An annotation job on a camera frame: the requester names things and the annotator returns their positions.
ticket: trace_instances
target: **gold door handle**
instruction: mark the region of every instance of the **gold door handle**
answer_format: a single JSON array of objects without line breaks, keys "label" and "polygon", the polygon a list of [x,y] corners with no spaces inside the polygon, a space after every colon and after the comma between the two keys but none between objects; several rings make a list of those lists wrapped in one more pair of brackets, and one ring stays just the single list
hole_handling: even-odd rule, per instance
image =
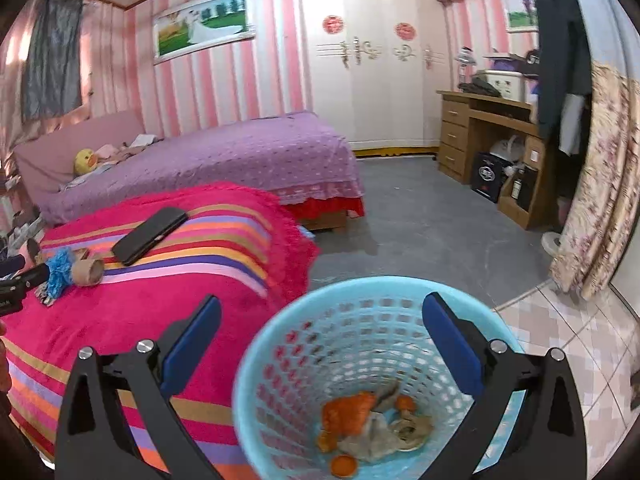
[{"label": "gold door handle", "polygon": [[353,37],[353,51],[356,57],[356,64],[359,65],[362,60],[362,49],[360,47],[360,40],[357,36]]},{"label": "gold door handle", "polygon": [[433,65],[433,52],[430,45],[427,45],[427,48],[424,49],[424,64],[427,70],[430,70]]},{"label": "gold door handle", "polygon": [[410,57],[415,57],[414,50],[407,44],[404,44],[401,48],[394,49],[394,56],[400,61],[407,61]]},{"label": "gold door handle", "polygon": [[345,68],[349,68],[349,54],[347,52],[347,42],[341,41],[340,47],[342,48],[342,63]]},{"label": "gold door handle", "polygon": [[363,43],[362,51],[369,56],[369,59],[376,59],[380,54],[382,54],[382,49],[371,46],[370,41],[365,41]]}]

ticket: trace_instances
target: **light blue plastic basket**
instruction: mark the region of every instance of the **light blue plastic basket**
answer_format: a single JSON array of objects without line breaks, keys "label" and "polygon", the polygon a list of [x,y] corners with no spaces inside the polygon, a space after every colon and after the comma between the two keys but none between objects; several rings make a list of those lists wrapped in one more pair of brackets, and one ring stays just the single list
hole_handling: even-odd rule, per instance
[{"label": "light blue plastic basket", "polygon": [[[441,283],[399,276],[361,278],[303,296],[254,338],[236,375],[233,415],[248,461],[263,479],[335,480],[332,455],[318,451],[322,405],[335,397],[401,381],[433,417],[427,444],[382,462],[360,462],[356,480],[419,478],[455,432],[472,398],[460,392],[422,323],[422,300],[437,291],[488,340],[519,344],[500,317]],[[500,457],[524,393],[511,396],[478,470]]]}]

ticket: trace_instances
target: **framed picture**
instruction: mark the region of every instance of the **framed picture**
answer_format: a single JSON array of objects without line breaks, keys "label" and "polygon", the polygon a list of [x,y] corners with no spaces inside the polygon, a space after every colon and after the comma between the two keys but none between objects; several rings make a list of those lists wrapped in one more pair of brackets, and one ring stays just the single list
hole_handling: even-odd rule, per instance
[{"label": "framed picture", "polygon": [[507,32],[538,30],[536,0],[502,0]]},{"label": "framed picture", "polygon": [[254,0],[193,0],[154,19],[154,63],[255,36]]}]

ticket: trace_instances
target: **white wardrobe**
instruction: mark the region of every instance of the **white wardrobe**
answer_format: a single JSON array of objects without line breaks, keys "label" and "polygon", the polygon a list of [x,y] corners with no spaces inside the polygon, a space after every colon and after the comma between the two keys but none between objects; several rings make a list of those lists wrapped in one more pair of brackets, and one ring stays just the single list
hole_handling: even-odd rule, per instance
[{"label": "white wardrobe", "polygon": [[302,0],[313,110],[354,150],[437,146],[452,85],[436,0]]}]

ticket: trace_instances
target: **bed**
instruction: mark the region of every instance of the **bed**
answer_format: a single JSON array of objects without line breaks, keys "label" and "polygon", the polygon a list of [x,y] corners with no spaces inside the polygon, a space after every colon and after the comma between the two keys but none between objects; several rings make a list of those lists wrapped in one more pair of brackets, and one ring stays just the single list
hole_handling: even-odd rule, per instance
[{"label": "bed", "polygon": [[[318,253],[272,194],[213,184],[151,194],[105,208],[48,231],[42,249],[110,247],[163,206],[190,219],[130,267],[108,256],[93,287],[72,286],[49,308],[32,292],[24,309],[3,318],[13,387],[12,418],[45,455],[54,453],[56,425],[69,371],[83,346],[100,354],[158,338],[188,317],[206,294],[222,304],[222,324],[185,390],[172,397],[178,416],[226,480],[258,480],[239,447],[231,419],[232,385],[244,350],[263,324],[305,293]],[[144,459],[163,468],[129,392],[121,402]]]},{"label": "bed", "polygon": [[147,193],[228,181],[276,194],[299,220],[364,215],[348,143],[311,112],[258,119],[163,139],[109,171],[60,191],[76,153],[119,146],[145,133],[133,111],[83,121],[17,146],[31,199],[52,225]]}]

